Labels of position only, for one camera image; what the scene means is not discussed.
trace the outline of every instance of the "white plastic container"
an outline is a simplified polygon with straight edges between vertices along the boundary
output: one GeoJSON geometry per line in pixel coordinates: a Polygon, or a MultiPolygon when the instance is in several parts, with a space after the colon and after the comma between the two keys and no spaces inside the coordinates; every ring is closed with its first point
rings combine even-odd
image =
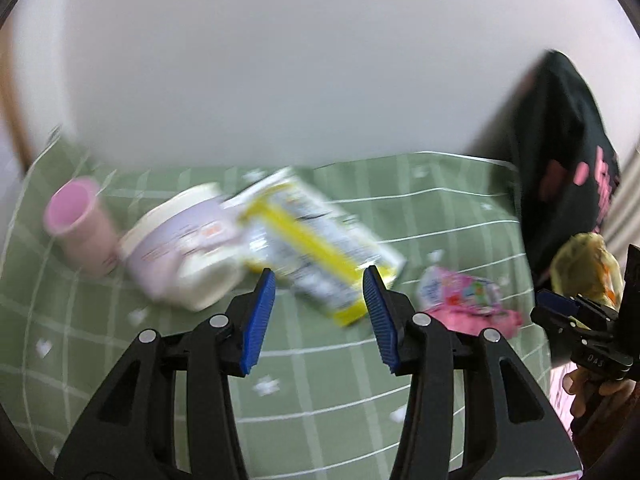
{"type": "Polygon", "coordinates": [[[152,300],[199,311],[244,276],[244,245],[215,183],[192,187],[144,215],[119,254],[152,300]]]}

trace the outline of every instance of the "green tablecloth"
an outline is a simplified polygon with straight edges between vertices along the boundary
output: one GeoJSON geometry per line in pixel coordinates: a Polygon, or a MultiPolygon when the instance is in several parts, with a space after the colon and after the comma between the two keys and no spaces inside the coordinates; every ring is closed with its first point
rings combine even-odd
{"type": "MultiPolygon", "coordinates": [[[[48,467],[91,394],[139,331],[190,330],[224,310],[232,297],[193,314],[153,304],[122,268],[100,280],[76,273],[42,230],[48,198],[71,177],[93,175],[114,220],[126,229],[181,190],[216,181],[233,194],[261,171],[124,172],[97,164],[54,136],[26,179],[0,277],[0,400],[48,467]]],[[[509,164],[411,153],[299,169],[298,174],[407,257],[397,290],[413,297],[424,267],[438,259],[449,269],[496,281],[505,306],[525,318],[511,344],[547,389],[548,347],[528,316],[532,284],[514,214],[516,174],[509,164]]],[[[251,276],[239,290],[254,283],[251,276]]],[[[408,378],[391,376],[380,361],[368,320],[341,329],[304,298],[280,288],[258,365],[249,377],[231,381],[250,475],[386,480],[408,383],[408,378]]],[[[187,468],[184,389],[180,376],[177,458],[187,468]]],[[[462,460],[463,417],[462,375],[457,375],[452,468],[462,460]]]]}

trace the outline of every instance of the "pink cup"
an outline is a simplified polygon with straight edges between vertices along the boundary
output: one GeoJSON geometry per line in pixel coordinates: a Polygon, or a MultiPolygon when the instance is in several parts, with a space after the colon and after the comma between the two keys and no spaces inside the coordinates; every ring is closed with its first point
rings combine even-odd
{"type": "Polygon", "coordinates": [[[100,205],[97,182],[74,178],[62,186],[44,211],[44,229],[65,251],[66,257],[90,276],[104,276],[118,262],[116,234],[100,205]]]}

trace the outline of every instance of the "metal screw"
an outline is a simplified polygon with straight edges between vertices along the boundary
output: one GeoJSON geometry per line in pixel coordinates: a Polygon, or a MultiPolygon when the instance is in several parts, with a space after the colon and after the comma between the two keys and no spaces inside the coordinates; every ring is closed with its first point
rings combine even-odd
{"type": "Polygon", "coordinates": [[[156,331],[151,330],[150,328],[143,330],[142,332],[140,332],[140,335],[138,336],[138,340],[141,343],[151,343],[155,339],[156,339],[156,331]]]}
{"type": "Polygon", "coordinates": [[[488,328],[482,335],[484,335],[484,338],[489,343],[497,343],[498,341],[500,341],[500,332],[498,332],[495,328],[488,328]]]}
{"type": "Polygon", "coordinates": [[[431,316],[427,316],[423,312],[418,312],[414,314],[412,321],[418,326],[429,326],[431,324],[431,316]]]}
{"type": "Polygon", "coordinates": [[[209,319],[209,324],[213,328],[222,328],[223,326],[226,326],[227,323],[229,323],[229,318],[224,314],[217,314],[209,319]]]}

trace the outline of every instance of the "curtain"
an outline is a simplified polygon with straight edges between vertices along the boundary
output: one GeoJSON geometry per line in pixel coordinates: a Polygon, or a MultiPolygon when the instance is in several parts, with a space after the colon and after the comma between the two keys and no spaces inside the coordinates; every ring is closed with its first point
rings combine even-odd
{"type": "Polygon", "coordinates": [[[640,246],[640,146],[622,172],[609,214],[602,227],[607,249],[624,272],[629,244],[640,246]]]}

